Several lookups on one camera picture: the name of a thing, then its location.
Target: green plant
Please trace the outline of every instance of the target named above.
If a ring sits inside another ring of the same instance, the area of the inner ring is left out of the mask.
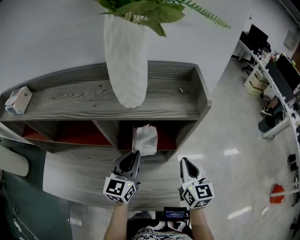
[[[185,6],[211,19],[215,24],[231,28],[227,22],[192,3],[192,0],[98,0],[98,2],[108,10],[103,14],[112,14],[142,24],[163,37],[166,37],[166,34],[161,23],[173,23],[183,18],[182,11]]]

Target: dark green floor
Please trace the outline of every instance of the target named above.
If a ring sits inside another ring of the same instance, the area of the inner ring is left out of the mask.
[[[71,240],[72,232],[69,224],[69,201],[55,197],[43,191],[43,174],[46,152],[40,148],[0,138],[0,145],[11,149],[24,157],[30,164],[30,173],[27,177],[20,177],[4,172],[5,190],[13,207],[20,209],[20,220],[35,234],[39,240]],[[12,219],[13,210],[7,201],[4,201],[8,230],[13,239],[21,236]],[[20,224],[23,232],[30,240],[33,235]]]

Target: glossy floor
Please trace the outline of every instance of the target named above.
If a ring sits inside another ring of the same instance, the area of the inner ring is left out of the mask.
[[[247,75],[242,67],[230,60],[212,93],[210,112],[178,155],[194,155],[213,183],[216,197],[204,212],[215,239],[288,239],[300,203],[292,208],[289,195],[283,204],[271,205],[269,194],[275,183],[292,182],[286,159],[294,153],[295,142],[290,128],[272,140],[262,139],[257,124],[265,102],[243,87]],[[93,240],[103,238],[112,211],[73,204],[72,214],[73,239]]]

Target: forearm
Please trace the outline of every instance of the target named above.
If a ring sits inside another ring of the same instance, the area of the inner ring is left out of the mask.
[[[117,203],[104,240],[126,240],[128,205]]]
[[[194,240],[213,240],[210,228],[207,225],[206,218],[202,208],[190,210],[192,234]]]

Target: black chair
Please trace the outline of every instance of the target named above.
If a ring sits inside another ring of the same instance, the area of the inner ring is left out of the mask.
[[[265,51],[266,53],[270,53],[270,52],[271,52],[271,46],[270,46],[270,43],[266,42],[265,46],[263,47],[263,51]],[[254,59],[253,57],[251,57],[251,59],[250,59],[250,64],[248,64],[246,67],[243,67],[243,68],[242,68],[242,71],[245,70],[246,73],[247,73],[248,75],[250,75],[250,73],[249,73],[248,71],[250,71],[250,72],[253,71],[253,68],[251,67],[251,65],[252,65],[252,66],[255,66],[256,64],[257,64],[257,62],[255,62],[255,59]]]

